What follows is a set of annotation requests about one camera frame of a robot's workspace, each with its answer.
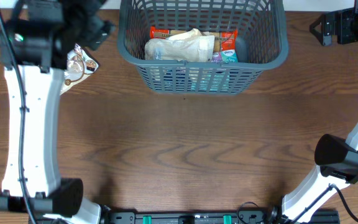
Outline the Pantree cookie pouch printed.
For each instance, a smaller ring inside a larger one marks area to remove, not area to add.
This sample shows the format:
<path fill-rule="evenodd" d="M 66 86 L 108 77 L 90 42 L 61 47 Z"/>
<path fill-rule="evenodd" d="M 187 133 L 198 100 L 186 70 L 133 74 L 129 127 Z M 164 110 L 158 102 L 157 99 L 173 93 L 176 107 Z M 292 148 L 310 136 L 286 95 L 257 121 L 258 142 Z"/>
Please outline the Pantree cookie pouch printed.
<path fill-rule="evenodd" d="M 67 55 L 67 69 L 60 94 L 90 77 L 99 68 L 99 63 L 80 45 L 75 44 Z"/>

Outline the multicolour tissue pack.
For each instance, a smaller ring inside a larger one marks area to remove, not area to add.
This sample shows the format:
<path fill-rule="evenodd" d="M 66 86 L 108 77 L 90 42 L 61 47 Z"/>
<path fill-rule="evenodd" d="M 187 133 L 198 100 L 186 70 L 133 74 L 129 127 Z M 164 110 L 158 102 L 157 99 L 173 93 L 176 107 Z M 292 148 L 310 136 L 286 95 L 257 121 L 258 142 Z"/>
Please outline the multicolour tissue pack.
<path fill-rule="evenodd" d="M 221 52 L 214 52 L 211 58 L 213 63 L 229 63 L 238 62 L 237 54 L 235 50 L 224 50 Z"/>

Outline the spaghetti packet red ends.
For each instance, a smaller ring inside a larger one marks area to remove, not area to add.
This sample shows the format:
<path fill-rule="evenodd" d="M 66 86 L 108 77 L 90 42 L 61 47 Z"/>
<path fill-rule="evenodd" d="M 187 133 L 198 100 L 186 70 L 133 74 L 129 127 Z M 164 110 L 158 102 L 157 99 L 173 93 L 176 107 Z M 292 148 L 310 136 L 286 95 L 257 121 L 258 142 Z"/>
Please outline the spaghetti packet red ends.
<path fill-rule="evenodd" d="M 157 29 L 152 26 L 150 28 L 149 36 L 151 39 L 166 39 L 170 35 L 169 29 Z M 224 50 L 234 50 L 236 48 L 236 39 L 238 31 L 233 32 L 210 32 L 214 36 L 214 50 L 213 52 L 221 52 Z"/>

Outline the plain beige paper pouch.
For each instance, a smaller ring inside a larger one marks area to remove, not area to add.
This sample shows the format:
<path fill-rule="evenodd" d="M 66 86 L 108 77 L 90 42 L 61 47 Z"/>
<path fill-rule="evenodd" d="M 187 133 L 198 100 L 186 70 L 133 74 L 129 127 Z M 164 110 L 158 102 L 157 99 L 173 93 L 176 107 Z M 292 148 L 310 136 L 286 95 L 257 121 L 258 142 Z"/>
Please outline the plain beige paper pouch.
<path fill-rule="evenodd" d="M 198 29 L 193 28 L 192 30 L 171 30 L 170 35 L 166 38 L 167 40 L 185 40 L 193 37 L 211 35 L 210 32 L 202 32 Z"/>

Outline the beige pouch with window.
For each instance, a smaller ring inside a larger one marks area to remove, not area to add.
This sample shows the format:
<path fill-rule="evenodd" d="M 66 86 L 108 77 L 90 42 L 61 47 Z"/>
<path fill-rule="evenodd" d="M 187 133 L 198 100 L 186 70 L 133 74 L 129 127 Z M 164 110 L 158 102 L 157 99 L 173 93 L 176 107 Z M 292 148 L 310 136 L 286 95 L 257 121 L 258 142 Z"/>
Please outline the beige pouch with window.
<path fill-rule="evenodd" d="M 186 60 L 209 62 L 215 36 L 196 36 L 184 40 L 150 39 L 145 45 L 146 60 Z"/>

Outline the teal snack packet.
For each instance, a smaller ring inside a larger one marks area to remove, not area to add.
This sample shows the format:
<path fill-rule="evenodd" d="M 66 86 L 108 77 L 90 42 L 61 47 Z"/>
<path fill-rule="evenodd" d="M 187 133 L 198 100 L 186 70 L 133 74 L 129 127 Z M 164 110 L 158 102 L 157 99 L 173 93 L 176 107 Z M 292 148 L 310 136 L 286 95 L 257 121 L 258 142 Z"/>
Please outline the teal snack packet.
<path fill-rule="evenodd" d="M 230 75 L 225 71 L 202 71 L 189 74 L 190 91 L 200 92 L 228 92 Z"/>

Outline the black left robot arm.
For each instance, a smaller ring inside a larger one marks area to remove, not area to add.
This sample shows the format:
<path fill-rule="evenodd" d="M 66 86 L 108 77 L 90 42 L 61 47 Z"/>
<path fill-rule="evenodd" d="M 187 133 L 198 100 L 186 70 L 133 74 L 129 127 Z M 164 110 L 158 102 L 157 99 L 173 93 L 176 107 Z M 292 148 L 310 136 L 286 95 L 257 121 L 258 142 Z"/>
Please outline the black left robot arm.
<path fill-rule="evenodd" d="M 75 45 L 96 50 L 114 30 L 97 15 L 102 0 L 17 1 L 0 11 L 1 63 L 9 94 L 9 152 L 0 211 L 31 223 L 109 223 L 110 208 L 88 200 L 83 182 L 57 161 L 60 93 Z"/>

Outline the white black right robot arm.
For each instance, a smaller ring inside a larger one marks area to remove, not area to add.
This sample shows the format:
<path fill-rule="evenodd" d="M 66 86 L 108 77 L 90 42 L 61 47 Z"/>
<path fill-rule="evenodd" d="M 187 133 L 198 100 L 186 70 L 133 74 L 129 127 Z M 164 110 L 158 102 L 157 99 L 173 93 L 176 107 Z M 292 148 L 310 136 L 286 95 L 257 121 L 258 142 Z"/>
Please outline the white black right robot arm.
<path fill-rule="evenodd" d="M 310 25 L 310 32 L 323 46 L 332 37 L 339 44 L 358 42 L 358 0 L 354 7 L 322 14 Z M 301 184 L 273 207 L 266 223 L 333 223 L 333 217 L 319 212 L 334 194 L 358 182 L 358 122 L 347 138 L 323 135 L 315 149 L 315 165 Z"/>

